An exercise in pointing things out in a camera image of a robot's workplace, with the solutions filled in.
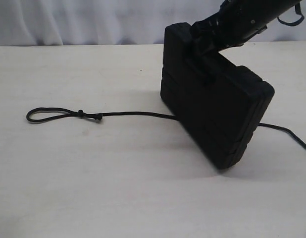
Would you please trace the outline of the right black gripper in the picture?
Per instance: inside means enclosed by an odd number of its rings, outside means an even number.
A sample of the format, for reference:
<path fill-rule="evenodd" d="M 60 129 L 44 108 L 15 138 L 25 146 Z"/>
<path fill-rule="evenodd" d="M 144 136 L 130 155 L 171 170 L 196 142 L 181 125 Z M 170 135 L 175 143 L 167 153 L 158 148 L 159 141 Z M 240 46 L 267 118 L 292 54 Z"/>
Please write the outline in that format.
<path fill-rule="evenodd" d="M 208 86 L 216 79 L 215 56 L 217 52 L 243 46 L 245 42 L 237 41 L 221 28 L 214 14 L 202 21 L 196 21 L 191 26 L 193 76 L 195 84 Z"/>

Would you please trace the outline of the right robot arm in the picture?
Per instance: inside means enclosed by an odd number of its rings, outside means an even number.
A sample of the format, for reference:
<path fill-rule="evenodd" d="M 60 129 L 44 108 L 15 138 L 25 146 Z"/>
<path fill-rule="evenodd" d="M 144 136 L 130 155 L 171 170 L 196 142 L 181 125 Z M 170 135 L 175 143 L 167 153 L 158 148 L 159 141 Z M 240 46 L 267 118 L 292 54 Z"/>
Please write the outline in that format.
<path fill-rule="evenodd" d="M 190 28 L 194 42 L 190 80 L 213 82 L 204 71 L 204 55 L 242 46 L 292 7 L 300 18 L 294 22 L 280 20 L 280 23 L 294 27 L 305 18 L 298 0 L 226 0 L 217 13 L 196 21 Z"/>

